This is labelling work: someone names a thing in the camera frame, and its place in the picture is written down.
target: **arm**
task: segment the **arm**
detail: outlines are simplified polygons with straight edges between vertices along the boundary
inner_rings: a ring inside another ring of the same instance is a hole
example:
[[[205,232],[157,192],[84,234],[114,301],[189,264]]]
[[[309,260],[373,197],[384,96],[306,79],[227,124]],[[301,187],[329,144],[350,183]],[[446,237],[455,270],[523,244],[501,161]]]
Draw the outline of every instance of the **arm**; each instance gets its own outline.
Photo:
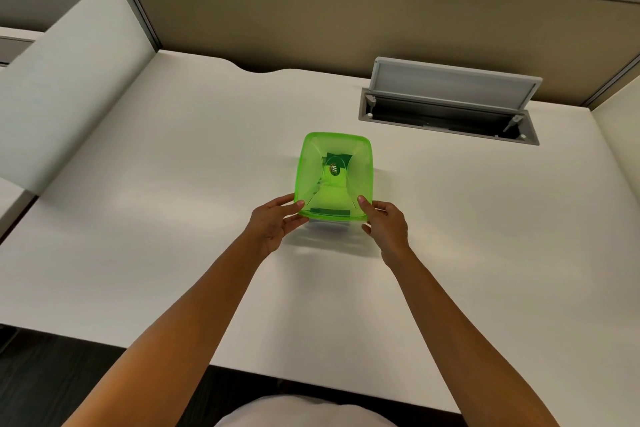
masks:
[[[256,208],[244,232],[135,340],[64,427],[176,425],[258,266],[308,221],[295,214],[302,201],[283,206],[292,199]]]
[[[396,276],[424,342],[469,427],[558,427],[532,388],[488,342],[409,246],[402,212],[391,203],[358,201],[362,228]]]

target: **person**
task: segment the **person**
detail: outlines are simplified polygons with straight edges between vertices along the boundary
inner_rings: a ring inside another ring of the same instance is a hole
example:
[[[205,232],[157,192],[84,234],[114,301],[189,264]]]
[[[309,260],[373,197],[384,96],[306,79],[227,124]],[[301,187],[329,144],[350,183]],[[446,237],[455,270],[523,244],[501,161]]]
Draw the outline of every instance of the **person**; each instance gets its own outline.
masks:
[[[174,426],[209,365],[260,263],[304,225],[293,194],[257,207],[207,272],[108,370],[64,427]],[[557,427],[546,406],[465,317],[413,253],[403,213],[358,198],[362,225],[380,247],[433,359],[469,427]],[[356,406],[277,396],[258,399],[219,426],[390,426]]]

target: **forearm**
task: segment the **forearm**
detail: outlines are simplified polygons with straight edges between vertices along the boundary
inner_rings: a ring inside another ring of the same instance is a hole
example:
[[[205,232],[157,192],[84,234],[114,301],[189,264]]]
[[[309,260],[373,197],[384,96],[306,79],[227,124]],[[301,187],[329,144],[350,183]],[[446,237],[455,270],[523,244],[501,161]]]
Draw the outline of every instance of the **forearm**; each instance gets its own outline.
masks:
[[[174,426],[263,259],[254,242],[238,237],[124,352],[65,427]]]
[[[389,265],[469,427],[557,427],[532,388],[412,252]]]

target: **white shirt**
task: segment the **white shirt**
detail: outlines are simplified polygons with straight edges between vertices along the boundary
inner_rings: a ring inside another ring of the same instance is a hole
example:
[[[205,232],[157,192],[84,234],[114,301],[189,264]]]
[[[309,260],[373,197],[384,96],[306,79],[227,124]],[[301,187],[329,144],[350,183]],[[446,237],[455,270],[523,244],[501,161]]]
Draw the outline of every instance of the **white shirt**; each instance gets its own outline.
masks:
[[[223,417],[216,427],[396,427],[357,405],[295,396],[265,397]]]

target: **green plastic container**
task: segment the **green plastic container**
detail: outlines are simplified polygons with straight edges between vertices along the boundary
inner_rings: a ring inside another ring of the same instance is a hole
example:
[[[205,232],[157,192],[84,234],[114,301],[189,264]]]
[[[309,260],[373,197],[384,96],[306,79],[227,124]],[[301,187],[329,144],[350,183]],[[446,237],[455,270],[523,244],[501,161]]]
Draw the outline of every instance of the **green plastic container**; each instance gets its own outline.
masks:
[[[366,221],[360,195],[369,201],[373,197],[371,142],[348,133],[309,133],[296,174],[295,200],[305,200],[300,214],[317,220]]]

